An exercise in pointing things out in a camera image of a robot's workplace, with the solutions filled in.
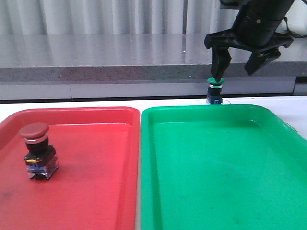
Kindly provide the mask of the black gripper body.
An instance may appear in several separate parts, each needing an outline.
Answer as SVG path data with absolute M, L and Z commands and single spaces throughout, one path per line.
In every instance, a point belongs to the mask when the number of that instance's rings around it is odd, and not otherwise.
M 283 46 L 288 48 L 293 39 L 287 34 L 277 33 L 291 4 L 244 4 L 230 29 L 207 34 L 204 44 L 233 47 L 247 51 L 265 51 Z

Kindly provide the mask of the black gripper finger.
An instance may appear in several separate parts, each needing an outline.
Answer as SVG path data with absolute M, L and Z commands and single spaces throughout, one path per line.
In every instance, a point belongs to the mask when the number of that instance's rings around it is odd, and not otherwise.
M 232 58 L 227 47 L 212 47 L 211 75 L 216 82 L 220 82 L 225 70 L 230 65 Z
M 252 52 L 245 64 L 245 71 L 248 75 L 254 74 L 266 64 L 276 60 L 281 55 L 279 48 L 273 48 L 262 52 Z

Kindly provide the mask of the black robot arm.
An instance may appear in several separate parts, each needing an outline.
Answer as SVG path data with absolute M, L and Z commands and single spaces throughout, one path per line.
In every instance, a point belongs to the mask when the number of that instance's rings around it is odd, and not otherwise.
M 276 30 L 294 2 L 292 0 L 250 0 L 243 4 L 230 29 L 207 34 L 204 45 L 212 51 L 211 75 L 220 82 L 231 62 L 228 49 L 251 52 L 245 71 L 252 75 L 288 48 L 293 39 Z

